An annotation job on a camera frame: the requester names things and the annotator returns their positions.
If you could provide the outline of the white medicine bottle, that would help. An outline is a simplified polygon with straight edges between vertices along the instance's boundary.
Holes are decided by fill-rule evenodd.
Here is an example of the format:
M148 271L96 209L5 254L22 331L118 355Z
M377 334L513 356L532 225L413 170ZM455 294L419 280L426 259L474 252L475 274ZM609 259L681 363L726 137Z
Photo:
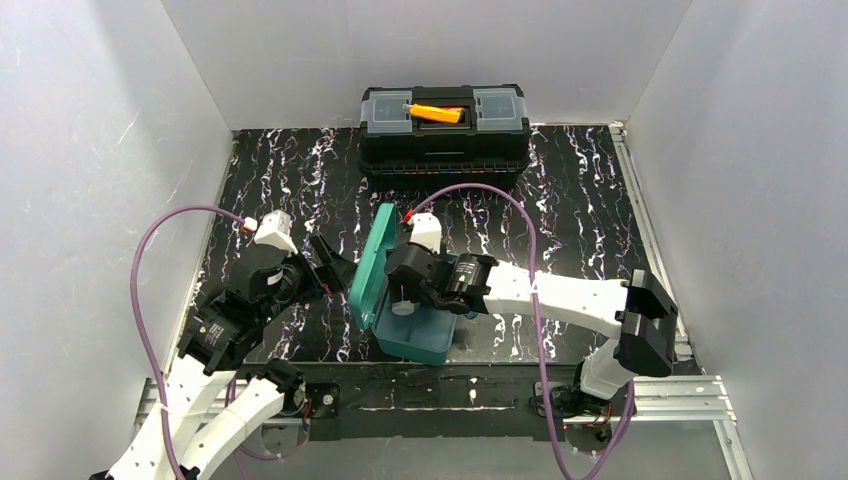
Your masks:
M409 300L401 300L391 304L391 312L396 316L409 316L415 313L417 303Z

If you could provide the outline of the green medicine box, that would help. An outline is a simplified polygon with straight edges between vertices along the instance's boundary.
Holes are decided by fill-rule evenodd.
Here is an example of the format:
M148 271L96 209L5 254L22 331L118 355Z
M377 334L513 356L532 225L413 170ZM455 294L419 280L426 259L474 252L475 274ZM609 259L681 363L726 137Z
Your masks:
M391 310L384 266L386 254L395 247L399 223L397 208L393 203L379 206L347 292L350 312L357 326L362 330L371 330L375 338L375 324L381 312L384 309Z

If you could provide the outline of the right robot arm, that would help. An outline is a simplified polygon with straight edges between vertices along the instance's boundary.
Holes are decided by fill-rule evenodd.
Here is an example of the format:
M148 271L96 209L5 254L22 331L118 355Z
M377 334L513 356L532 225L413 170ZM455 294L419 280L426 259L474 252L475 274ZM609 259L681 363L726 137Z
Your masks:
M578 366L573 386L608 401L638 376L672 374L678 307L651 272L589 280L534 272L488 255L454 259L407 242L388 253L384 273L401 299L457 315L535 315L606 339Z

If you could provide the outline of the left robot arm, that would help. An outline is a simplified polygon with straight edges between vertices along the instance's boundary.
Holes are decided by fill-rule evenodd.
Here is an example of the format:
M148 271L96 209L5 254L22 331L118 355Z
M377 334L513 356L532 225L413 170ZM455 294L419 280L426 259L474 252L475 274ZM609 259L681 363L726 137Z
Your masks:
M304 401L304 374L285 360L254 373L213 419L218 395L236 378L265 328L292 306L346 290L356 264L312 235L310 256L283 241L249 246L187 321L160 398L132 443L97 479L208 479L265 420Z

